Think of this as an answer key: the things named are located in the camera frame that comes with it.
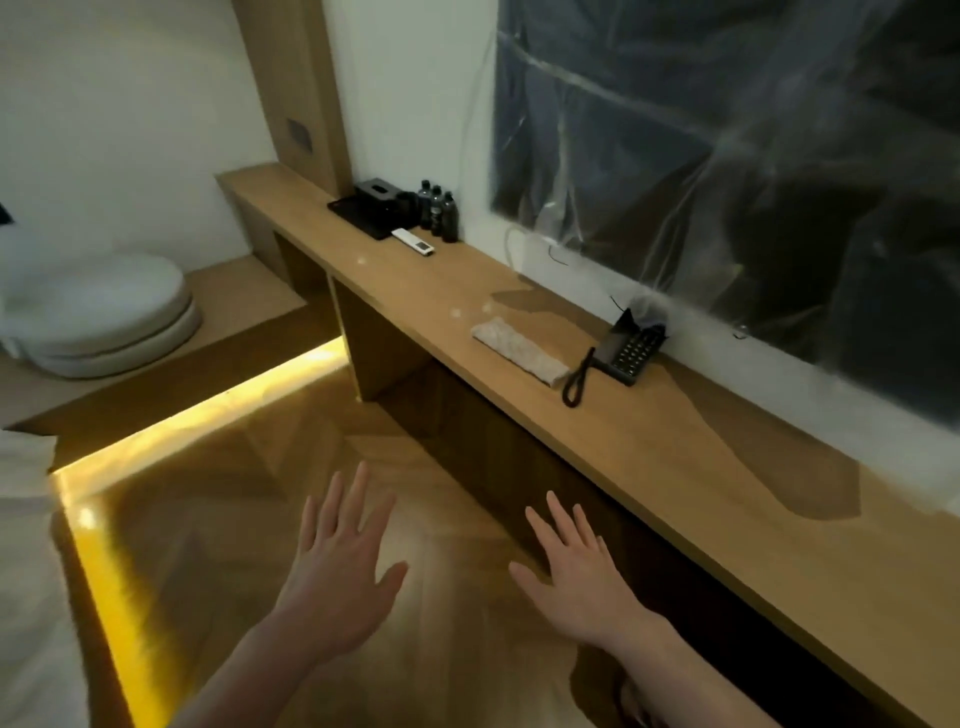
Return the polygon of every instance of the remote control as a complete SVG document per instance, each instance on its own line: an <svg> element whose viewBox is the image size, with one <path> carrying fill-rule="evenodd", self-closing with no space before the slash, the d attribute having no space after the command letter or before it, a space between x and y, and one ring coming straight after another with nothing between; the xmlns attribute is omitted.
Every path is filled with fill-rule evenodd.
<svg viewBox="0 0 960 728"><path fill-rule="evenodd" d="M394 230L391 235L399 240L401 243L406 245L409 248L413 248L420 255L427 257L428 255L433 254L433 246L424 243L416 235L410 231L406 231L403 228L397 228Z"/></svg>

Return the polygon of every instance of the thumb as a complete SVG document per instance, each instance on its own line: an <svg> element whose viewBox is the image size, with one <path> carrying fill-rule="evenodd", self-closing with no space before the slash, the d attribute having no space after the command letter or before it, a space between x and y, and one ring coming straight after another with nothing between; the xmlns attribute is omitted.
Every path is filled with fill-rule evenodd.
<svg viewBox="0 0 960 728"><path fill-rule="evenodd" d="M390 614L390 610L394 608L396 595L400 591L400 587L403 586L403 579L406 577L409 569L410 567L407 566L407 562L405 561L394 564L387 569L386 573L380 578L380 582L376 585L376 589L380 592L381 598L383 599L387 614Z"/></svg>
<svg viewBox="0 0 960 728"><path fill-rule="evenodd" d="M553 588L541 582L537 579L536 574L522 564L518 564L516 561L510 562L508 569L516 585L520 587L520 590L523 591L523 593L529 597L530 601L534 603L534 606L546 616Z"/></svg>

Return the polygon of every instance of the yellow light strip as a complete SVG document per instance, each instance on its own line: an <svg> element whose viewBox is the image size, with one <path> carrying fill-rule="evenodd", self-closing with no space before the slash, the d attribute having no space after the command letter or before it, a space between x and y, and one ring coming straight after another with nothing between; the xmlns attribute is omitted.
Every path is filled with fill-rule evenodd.
<svg viewBox="0 0 960 728"><path fill-rule="evenodd" d="M183 695L157 680L158 664L170 655L165 645L151 642L158 636L144 633L156 595L131 568L123 545L113 542L100 495L347 363L343 339L334 339L53 474L135 728L164 728Z"/></svg>

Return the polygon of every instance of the white wall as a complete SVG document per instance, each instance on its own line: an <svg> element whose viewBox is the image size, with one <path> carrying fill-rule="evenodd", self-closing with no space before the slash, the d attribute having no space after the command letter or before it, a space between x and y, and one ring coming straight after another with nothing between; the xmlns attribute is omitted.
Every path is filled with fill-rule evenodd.
<svg viewBox="0 0 960 728"><path fill-rule="evenodd" d="M118 249L248 251L215 172L275 159L229 0L2 0L6 276Z"/></svg>
<svg viewBox="0 0 960 728"><path fill-rule="evenodd" d="M497 0L324 0L348 143L358 180L408 189L429 178L453 189L465 239L613 321L637 285L513 232L488 210L492 47ZM506 246L509 239L511 255ZM675 358L870 465L928 503L960 490L954 433L827 376L724 325L678 311L666 350ZM960 512L960 498L954 506Z"/></svg>

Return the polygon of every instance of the hand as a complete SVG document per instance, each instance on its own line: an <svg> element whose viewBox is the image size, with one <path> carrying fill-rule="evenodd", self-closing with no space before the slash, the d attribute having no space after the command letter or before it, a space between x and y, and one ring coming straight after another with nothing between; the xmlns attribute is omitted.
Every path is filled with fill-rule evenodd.
<svg viewBox="0 0 960 728"><path fill-rule="evenodd" d="M547 620L567 637L611 653L628 634L660 623L662 618L637 601L616 570L584 509L575 505L571 519L553 492L546 502L556 531L533 508L527 508L526 516L546 551L553 586L541 583L516 562L510 565L510 574Z"/></svg>
<svg viewBox="0 0 960 728"><path fill-rule="evenodd" d="M402 562L393 564L379 583L375 579L396 498L373 509L360 529L369 479L370 469L361 463L346 497L339 473L319 509L307 497L297 555L267 617L284 625L311 667L363 644L390 614L403 585L407 565Z"/></svg>

